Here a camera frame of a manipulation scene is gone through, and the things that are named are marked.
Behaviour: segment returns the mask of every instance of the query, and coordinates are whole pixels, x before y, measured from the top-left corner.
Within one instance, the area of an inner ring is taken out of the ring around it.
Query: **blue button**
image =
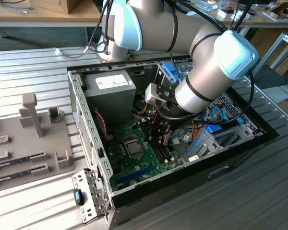
[[[76,200],[79,200],[79,199],[80,199],[79,192],[76,192],[76,193],[75,193],[75,196],[76,196]]]
[[[242,123],[243,123],[243,119],[242,119],[241,117],[238,117],[238,118],[236,119],[236,121],[238,121],[239,124],[242,124]]]
[[[214,133],[222,130],[222,127],[219,125],[207,125],[206,129],[208,130],[209,133]]]

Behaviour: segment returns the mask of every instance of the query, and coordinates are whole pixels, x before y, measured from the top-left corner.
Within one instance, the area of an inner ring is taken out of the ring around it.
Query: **slotted aluminum surface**
[[[82,52],[62,50],[68,55]],[[143,52],[136,59],[149,57]],[[92,53],[71,60],[56,56],[52,49],[0,52],[0,118],[18,114],[22,93],[36,93],[39,112],[49,106],[64,110],[76,159],[74,172],[1,191],[0,229],[107,229],[103,219],[83,226],[72,196],[71,175],[86,167],[86,161],[72,116],[66,67],[94,63]],[[234,88],[249,98],[247,81]],[[234,171],[117,229],[288,229],[288,119],[261,92],[255,93],[252,106],[280,134],[273,143],[256,150]]]

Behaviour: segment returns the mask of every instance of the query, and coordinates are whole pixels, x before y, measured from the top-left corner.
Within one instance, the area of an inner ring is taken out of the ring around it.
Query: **wooden desk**
[[[13,4],[14,7],[29,7],[29,0]],[[0,27],[87,27],[96,26],[100,13],[92,0],[83,0],[70,13],[35,7],[28,14],[16,12],[0,4]]]
[[[233,9],[237,8],[237,4],[232,1],[232,4],[230,6],[233,7]],[[227,16],[225,19],[221,18],[217,15],[218,10],[212,10],[209,12],[211,16],[218,19],[219,21],[223,22],[226,26],[230,26],[232,19],[230,16]],[[272,19],[268,18],[267,16],[263,15],[264,10],[255,10],[256,15],[251,15],[249,19],[244,19],[243,22],[240,25],[240,34],[242,36],[245,36],[250,28],[288,28],[288,23],[277,23],[274,22]]]

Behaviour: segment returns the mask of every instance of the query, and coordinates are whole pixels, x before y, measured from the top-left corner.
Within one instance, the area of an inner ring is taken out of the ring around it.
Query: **metal bracket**
[[[104,216],[109,201],[101,179],[96,178],[92,171],[83,169],[72,176],[72,182],[74,188],[81,191],[84,200],[84,205],[79,208],[82,223],[86,224]]]

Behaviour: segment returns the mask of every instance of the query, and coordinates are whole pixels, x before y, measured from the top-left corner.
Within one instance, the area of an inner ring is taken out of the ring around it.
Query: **red wire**
[[[102,115],[101,115],[99,112],[97,112],[97,111],[95,111],[95,110],[94,110],[94,112],[100,117],[102,123],[104,124],[104,129],[105,129],[105,141],[107,141],[107,129],[106,129],[105,120],[104,120],[104,118],[102,117]]]

